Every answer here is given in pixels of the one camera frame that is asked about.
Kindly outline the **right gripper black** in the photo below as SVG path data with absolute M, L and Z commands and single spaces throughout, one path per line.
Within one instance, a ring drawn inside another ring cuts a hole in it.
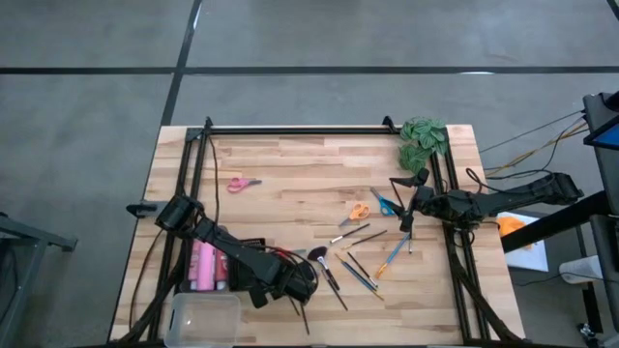
M 389 207 L 394 211 L 400 220 L 399 231 L 411 233 L 413 229 L 413 212 L 419 212 L 424 216 L 436 217 L 436 194 L 434 189 L 424 186 L 427 182 L 429 171 L 422 168 L 418 173 L 408 178 L 390 178 L 392 184 L 397 184 L 407 188 L 417 187 L 411 198 L 410 208 L 403 208 L 395 203 L 390 203 Z

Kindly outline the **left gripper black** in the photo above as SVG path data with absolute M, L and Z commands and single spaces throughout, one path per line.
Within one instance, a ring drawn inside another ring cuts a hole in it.
M 269 293 L 274 299 L 288 296 L 306 304 L 317 287 L 317 276 L 313 265 L 309 262 L 300 262 L 296 266 L 281 266 L 271 282 L 267 282 L 265 286 L 256 283 L 249 293 L 253 306 L 261 308 L 270 302 L 267 297 Z

